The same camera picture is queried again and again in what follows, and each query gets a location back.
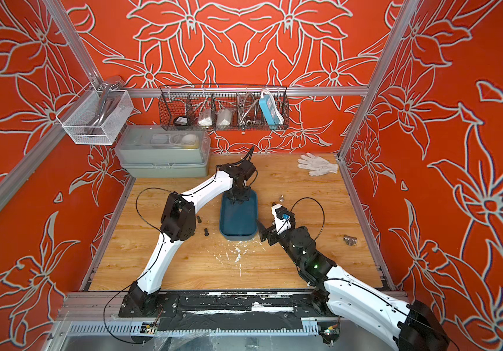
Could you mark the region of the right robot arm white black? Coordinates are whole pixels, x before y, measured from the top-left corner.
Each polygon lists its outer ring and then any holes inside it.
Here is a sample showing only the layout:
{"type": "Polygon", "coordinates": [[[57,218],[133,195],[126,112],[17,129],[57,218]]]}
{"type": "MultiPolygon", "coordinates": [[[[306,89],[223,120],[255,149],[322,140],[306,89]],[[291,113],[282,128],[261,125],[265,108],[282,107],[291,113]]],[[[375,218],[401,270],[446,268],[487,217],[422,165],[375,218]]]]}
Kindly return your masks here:
{"type": "Polygon", "coordinates": [[[258,223],[260,240],[280,244],[298,275],[314,287],[314,306],[352,321],[393,350],[447,350],[450,338],[431,308],[407,303],[365,284],[324,256],[308,228],[289,220],[266,228],[258,223]]]}

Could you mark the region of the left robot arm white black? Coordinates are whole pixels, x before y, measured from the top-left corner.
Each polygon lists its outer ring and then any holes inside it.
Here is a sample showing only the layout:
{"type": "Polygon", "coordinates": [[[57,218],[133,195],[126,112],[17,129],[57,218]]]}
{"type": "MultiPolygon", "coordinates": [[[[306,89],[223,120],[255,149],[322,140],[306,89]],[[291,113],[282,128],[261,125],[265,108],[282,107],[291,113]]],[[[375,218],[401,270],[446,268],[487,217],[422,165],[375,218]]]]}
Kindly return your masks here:
{"type": "Polygon", "coordinates": [[[216,165],[212,177],[190,190],[168,193],[161,226],[157,228],[159,240],[143,273],[129,286],[121,314],[147,317],[156,311],[165,273],[181,244],[195,234],[200,209],[219,195],[226,195],[238,205],[251,199],[250,178],[258,174],[251,161],[253,153],[254,149],[250,149],[236,162],[216,165]]]}

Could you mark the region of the teal plastic storage box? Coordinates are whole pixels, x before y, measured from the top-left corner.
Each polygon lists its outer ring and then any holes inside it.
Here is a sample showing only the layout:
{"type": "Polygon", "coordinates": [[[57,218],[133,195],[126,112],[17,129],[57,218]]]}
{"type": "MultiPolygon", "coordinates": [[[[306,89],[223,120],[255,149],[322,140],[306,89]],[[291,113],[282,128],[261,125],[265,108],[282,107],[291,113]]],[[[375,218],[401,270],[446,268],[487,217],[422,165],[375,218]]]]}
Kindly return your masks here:
{"type": "Polygon", "coordinates": [[[230,200],[228,192],[222,195],[219,230],[228,241],[250,241],[258,231],[257,193],[251,190],[248,200],[230,200]]]}

